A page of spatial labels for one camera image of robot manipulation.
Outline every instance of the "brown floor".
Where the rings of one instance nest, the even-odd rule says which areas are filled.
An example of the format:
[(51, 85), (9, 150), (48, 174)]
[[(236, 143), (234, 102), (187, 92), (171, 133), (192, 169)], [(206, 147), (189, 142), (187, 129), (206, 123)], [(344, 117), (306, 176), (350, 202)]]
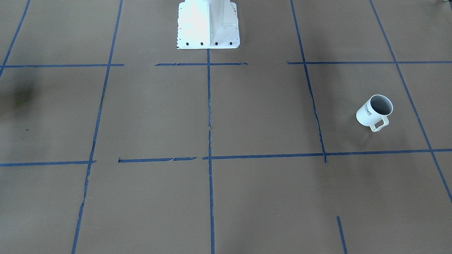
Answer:
[(450, 3), (181, 1), (0, 1), (1, 254), (451, 252)]

